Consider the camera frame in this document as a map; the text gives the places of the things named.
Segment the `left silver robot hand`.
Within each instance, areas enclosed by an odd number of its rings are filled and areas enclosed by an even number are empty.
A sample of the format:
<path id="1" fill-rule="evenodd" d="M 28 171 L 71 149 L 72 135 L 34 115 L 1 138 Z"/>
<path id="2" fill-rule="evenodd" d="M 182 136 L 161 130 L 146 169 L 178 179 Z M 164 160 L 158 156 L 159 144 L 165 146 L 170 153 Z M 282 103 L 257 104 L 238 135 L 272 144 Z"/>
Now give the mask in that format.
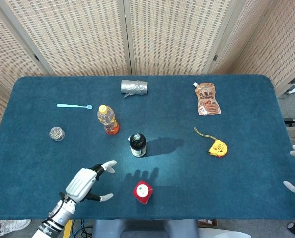
<path id="1" fill-rule="evenodd" d="M 81 203 L 85 199 L 98 202 L 110 200 L 114 194 L 96 195 L 92 194 L 91 190 L 104 172 L 112 174 L 115 172 L 113 166 L 116 164 L 117 161 L 111 160 L 103 164 L 96 164 L 91 168 L 81 168 L 66 187 L 66 195 L 75 203 Z"/>

